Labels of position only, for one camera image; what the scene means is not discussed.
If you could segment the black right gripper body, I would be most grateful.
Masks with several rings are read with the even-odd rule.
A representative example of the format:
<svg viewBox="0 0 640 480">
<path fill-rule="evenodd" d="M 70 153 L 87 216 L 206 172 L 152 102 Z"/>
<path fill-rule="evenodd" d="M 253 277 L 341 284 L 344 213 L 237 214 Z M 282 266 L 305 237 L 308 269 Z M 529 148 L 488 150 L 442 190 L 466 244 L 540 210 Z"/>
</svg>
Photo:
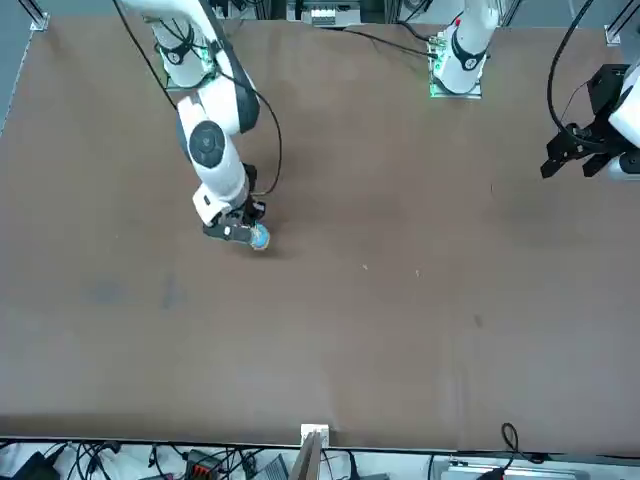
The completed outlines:
<svg viewBox="0 0 640 480">
<path fill-rule="evenodd" d="M 240 207 L 224 213 L 219 223 L 224 226 L 248 226 L 253 227 L 260 222 L 266 213 L 266 203 L 248 198 Z"/>
</svg>

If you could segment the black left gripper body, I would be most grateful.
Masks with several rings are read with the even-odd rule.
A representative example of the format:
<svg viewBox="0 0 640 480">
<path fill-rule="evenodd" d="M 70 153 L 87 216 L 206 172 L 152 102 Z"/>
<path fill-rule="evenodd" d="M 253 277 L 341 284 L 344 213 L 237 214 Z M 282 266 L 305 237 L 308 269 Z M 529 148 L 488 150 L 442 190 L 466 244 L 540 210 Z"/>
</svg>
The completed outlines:
<svg viewBox="0 0 640 480">
<path fill-rule="evenodd" d="M 610 124 L 622 91 L 629 64 L 604 64 L 587 82 L 593 121 L 586 127 L 572 128 L 583 146 L 626 146 L 628 141 Z"/>
</svg>

